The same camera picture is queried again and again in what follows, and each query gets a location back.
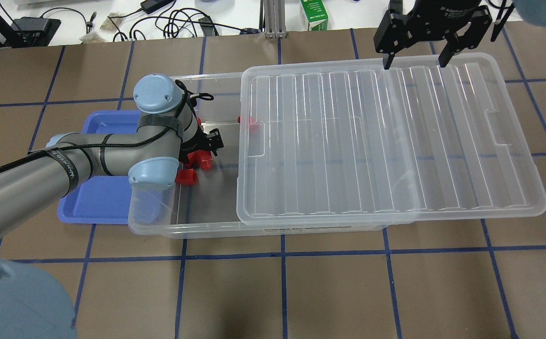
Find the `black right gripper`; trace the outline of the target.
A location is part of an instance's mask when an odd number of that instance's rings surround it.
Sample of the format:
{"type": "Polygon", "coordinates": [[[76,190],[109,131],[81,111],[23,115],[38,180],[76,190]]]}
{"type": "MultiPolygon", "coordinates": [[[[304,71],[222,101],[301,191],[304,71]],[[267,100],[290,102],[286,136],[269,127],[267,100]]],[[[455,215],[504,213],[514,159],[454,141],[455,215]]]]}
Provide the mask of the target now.
{"type": "Polygon", "coordinates": [[[383,66],[389,70],[402,49],[445,40],[438,62],[446,67],[463,49],[478,47],[491,23],[488,6],[479,0],[417,0],[408,13],[403,13],[401,0],[391,0],[374,34],[374,47],[384,53],[383,66]]]}

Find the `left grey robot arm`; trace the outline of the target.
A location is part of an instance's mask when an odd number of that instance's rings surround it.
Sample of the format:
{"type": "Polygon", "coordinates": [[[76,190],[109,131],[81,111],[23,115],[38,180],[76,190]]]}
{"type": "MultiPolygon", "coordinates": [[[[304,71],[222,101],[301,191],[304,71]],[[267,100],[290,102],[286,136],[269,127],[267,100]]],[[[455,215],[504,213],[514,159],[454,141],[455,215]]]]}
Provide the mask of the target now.
{"type": "Polygon", "coordinates": [[[132,189],[175,186],[190,153],[224,147],[218,129],[206,133],[197,101],[180,79],[152,73],[140,79],[133,101],[141,112],[133,134],[57,135],[43,149],[0,167],[0,238],[95,176],[127,176],[132,189]]]}

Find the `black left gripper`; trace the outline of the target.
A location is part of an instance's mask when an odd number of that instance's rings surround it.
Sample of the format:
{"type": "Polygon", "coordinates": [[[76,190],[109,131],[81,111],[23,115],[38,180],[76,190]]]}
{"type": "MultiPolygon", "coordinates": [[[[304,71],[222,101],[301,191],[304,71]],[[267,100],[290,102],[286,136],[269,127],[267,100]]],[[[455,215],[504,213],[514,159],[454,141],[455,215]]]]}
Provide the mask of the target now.
{"type": "Polygon", "coordinates": [[[189,164],[189,154],[197,151],[211,152],[218,156],[218,150],[225,146],[218,128],[205,133],[200,122],[193,120],[184,131],[181,143],[181,163],[189,164]]]}

